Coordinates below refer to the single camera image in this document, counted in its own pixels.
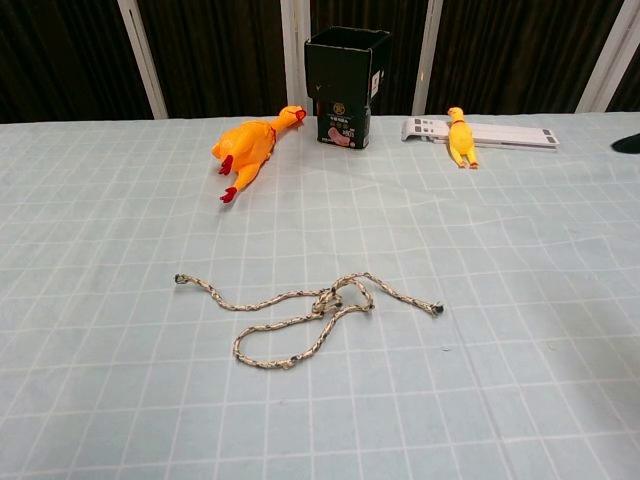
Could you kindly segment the light blue checked tablecloth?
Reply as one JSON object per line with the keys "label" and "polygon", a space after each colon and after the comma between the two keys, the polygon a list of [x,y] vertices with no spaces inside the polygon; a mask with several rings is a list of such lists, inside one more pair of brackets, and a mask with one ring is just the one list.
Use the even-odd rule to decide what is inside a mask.
{"label": "light blue checked tablecloth", "polygon": [[0,125],[0,480],[640,480],[640,113],[512,123]]}

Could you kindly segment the large orange rubber chicken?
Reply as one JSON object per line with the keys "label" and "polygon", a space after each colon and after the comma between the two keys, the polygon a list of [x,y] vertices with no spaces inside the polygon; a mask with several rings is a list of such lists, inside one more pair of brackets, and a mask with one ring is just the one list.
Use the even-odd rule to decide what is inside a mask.
{"label": "large orange rubber chicken", "polygon": [[288,105],[273,120],[246,121],[220,136],[211,149],[213,156],[220,161],[218,173],[237,174],[234,183],[220,197],[224,204],[230,203],[257,177],[263,164],[271,157],[278,135],[302,123],[306,116],[303,107]]}

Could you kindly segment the small yellow rubber chicken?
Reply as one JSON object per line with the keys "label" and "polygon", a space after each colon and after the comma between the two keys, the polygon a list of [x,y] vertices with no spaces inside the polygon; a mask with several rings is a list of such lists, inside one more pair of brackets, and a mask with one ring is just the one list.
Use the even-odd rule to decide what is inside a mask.
{"label": "small yellow rubber chicken", "polygon": [[450,107],[447,111],[451,119],[448,133],[449,152],[459,168],[465,168],[466,158],[471,169],[478,168],[474,139],[470,125],[465,121],[460,107]]}

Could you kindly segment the black open cardboard box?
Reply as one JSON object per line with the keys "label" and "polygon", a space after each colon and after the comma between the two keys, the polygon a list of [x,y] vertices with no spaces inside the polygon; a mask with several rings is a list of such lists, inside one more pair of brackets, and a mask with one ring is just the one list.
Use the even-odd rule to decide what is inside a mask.
{"label": "black open cardboard box", "polygon": [[317,140],[361,150],[392,50],[391,34],[331,26],[304,44],[306,89],[317,114]]}

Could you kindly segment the white frame post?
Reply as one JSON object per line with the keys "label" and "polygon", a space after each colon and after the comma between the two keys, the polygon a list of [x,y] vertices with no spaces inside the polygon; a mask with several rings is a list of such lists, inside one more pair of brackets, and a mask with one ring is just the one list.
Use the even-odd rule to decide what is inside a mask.
{"label": "white frame post", "polygon": [[313,114],[307,95],[304,44],[311,37],[310,0],[280,0],[286,96],[289,105],[302,106]]}
{"label": "white frame post", "polygon": [[413,116],[425,113],[443,4],[444,0],[428,0],[413,96]]}
{"label": "white frame post", "polygon": [[640,46],[640,0],[624,0],[576,113],[605,112]]}
{"label": "white frame post", "polygon": [[155,120],[169,118],[137,0],[117,0],[144,91]]}

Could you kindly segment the white folding stand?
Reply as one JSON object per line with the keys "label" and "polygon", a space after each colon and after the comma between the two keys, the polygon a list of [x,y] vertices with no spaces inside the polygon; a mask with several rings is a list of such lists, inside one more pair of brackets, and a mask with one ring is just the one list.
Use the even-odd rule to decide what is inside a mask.
{"label": "white folding stand", "polygon": [[[482,123],[469,123],[469,127],[478,147],[556,151],[560,145],[549,129]],[[432,143],[447,143],[448,134],[449,123],[444,120],[409,117],[402,126],[401,140],[419,138]]]}

